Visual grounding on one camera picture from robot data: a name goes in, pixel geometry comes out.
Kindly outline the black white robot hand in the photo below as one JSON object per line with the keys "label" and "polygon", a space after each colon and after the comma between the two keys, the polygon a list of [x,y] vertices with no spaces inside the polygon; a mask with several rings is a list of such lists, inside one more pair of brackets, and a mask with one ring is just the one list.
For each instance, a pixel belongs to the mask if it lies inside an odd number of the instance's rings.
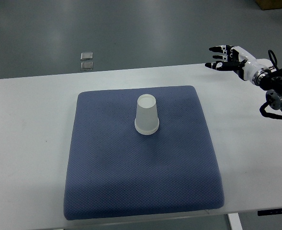
{"label": "black white robot hand", "polygon": [[205,63],[207,68],[217,71],[233,71],[243,81],[259,85],[258,79],[262,74],[269,74],[268,67],[260,64],[248,51],[240,46],[220,45],[209,48],[217,53],[213,55],[216,62]]}

